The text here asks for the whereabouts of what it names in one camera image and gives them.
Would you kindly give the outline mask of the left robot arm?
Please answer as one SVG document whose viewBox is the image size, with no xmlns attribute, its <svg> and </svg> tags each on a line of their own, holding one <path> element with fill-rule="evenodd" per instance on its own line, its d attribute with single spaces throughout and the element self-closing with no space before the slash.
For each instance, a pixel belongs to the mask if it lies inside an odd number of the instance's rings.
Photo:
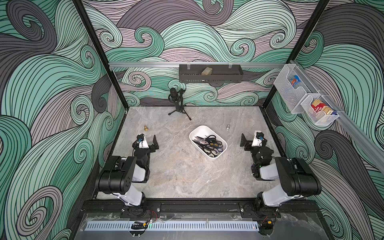
<svg viewBox="0 0 384 240">
<path fill-rule="evenodd" d="M 128 157 L 110 156 L 99 173 L 95 187 L 97 200 L 117 199 L 128 207 L 146 206 L 146 196 L 134 183 L 145 184 L 150 177 L 151 154 L 159 149 L 157 137 L 148 144 L 144 134 L 137 135 Z"/>
</svg>

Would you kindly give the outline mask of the white plastic storage box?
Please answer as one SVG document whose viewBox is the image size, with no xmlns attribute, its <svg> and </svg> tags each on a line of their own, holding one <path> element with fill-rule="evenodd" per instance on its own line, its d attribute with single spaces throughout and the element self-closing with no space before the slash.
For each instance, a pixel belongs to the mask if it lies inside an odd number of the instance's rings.
<svg viewBox="0 0 384 240">
<path fill-rule="evenodd" d="M 192 145 L 209 160 L 219 158 L 228 148 L 227 142 L 205 125 L 190 132 L 189 139 Z"/>
</svg>

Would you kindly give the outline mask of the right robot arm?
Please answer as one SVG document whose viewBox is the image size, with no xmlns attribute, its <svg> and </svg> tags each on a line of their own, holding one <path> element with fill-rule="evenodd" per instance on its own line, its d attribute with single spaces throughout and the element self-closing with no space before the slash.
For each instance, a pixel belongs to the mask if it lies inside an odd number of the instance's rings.
<svg viewBox="0 0 384 240">
<path fill-rule="evenodd" d="M 267 142 L 262 132 L 255 132 L 252 140 L 241 134 L 240 147 L 250 152 L 253 159 L 253 177 L 258 181 L 279 181 L 272 189 L 258 194 L 255 202 L 257 210 L 278 208 L 288 201 L 322 192 L 320 180 L 304 159 L 274 157 L 274 151 L 267 147 Z"/>
</svg>

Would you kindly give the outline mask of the large black scissors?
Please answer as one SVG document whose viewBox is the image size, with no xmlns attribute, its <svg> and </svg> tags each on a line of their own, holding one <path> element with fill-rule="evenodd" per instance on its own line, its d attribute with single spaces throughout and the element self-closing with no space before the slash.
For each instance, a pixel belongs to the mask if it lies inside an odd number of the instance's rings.
<svg viewBox="0 0 384 240">
<path fill-rule="evenodd" d="M 209 135 L 205 137 L 195 136 L 194 138 L 194 142 L 203 144 L 203 145 L 209 145 L 210 141 L 217 141 L 216 136 L 215 135 Z"/>
</svg>

